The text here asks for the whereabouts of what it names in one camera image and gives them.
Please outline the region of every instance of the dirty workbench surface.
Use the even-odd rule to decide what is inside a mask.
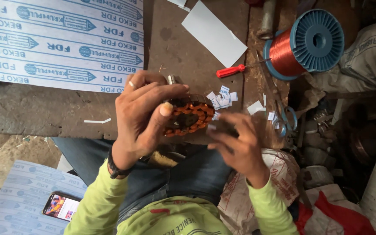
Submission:
[[[294,24],[295,9],[298,0],[278,0],[274,18],[274,32],[277,30],[285,30]],[[247,40],[248,51],[246,54],[246,64],[252,64],[256,61],[256,49],[262,55],[262,49],[265,41],[258,39],[257,31],[260,29],[262,21],[262,8],[251,8],[249,19],[249,33]],[[283,82],[272,78],[277,84],[281,100],[284,105],[288,103],[288,93],[290,91],[290,83]],[[257,100],[263,105],[263,94],[267,94],[264,78],[262,77],[258,66],[250,67],[244,72],[244,90],[243,90],[243,112],[247,112],[247,107],[255,103]],[[267,96],[267,114],[274,110],[274,105],[269,96]],[[261,133],[263,147],[279,149],[284,146],[283,139],[278,138],[274,132],[271,122],[266,120],[265,112],[259,111],[252,116],[253,122]]]
[[[145,1],[145,58],[148,69],[164,76],[175,74],[191,86],[191,92],[207,95],[218,93],[222,84],[230,92],[242,93],[243,75],[218,79],[215,72],[223,65],[181,25],[188,12],[165,0]],[[196,0],[188,0],[194,7]],[[204,1],[204,4],[246,42],[249,5],[243,1]],[[244,63],[243,55],[238,63]],[[114,100],[116,94],[82,92],[48,87],[0,82],[0,133],[11,135],[60,136],[75,138],[115,139],[118,135]],[[234,102],[227,111],[239,112],[241,102]],[[84,120],[112,121],[105,124],[84,123]],[[167,141],[206,143],[206,136],[193,135],[168,138]]]

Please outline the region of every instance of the black wristband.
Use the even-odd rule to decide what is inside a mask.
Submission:
[[[109,165],[110,169],[112,170],[111,179],[116,179],[117,176],[128,176],[130,174],[130,172],[132,171],[131,169],[128,169],[128,170],[118,169],[118,167],[112,161],[112,147],[108,151],[107,161],[108,161],[108,165]]]

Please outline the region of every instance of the hand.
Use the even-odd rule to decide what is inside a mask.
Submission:
[[[188,92],[188,85],[168,85],[159,73],[139,70],[127,77],[123,93],[115,100],[118,138],[112,157],[119,169],[130,169],[140,157],[155,150],[173,112],[173,106],[163,101]]]
[[[251,117],[240,113],[222,113],[219,120],[233,124],[239,137],[209,129],[207,133],[216,143],[210,143],[208,149],[219,151],[226,164],[242,173],[255,189],[263,188],[269,180],[269,169],[262,159]]]

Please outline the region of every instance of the jeans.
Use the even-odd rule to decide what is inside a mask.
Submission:
[[[79,138],[52,139],[86,185],[95,181],[113,143]],[[138,161],[128,176],[128,191],[119,208],[118,223],[149,203],[172,196],[199,197],[217,206],[231,171],[222,156],[215,150],[207,150],[206,146],[171,169],[157,169]]]

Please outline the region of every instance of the metal pipe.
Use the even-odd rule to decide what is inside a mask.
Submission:
[[[274,26],[274,14],[277,0],[266,0],[264,3],[261,29],[258,31],[258,38],[269,40],[274,37],[272,32]]]

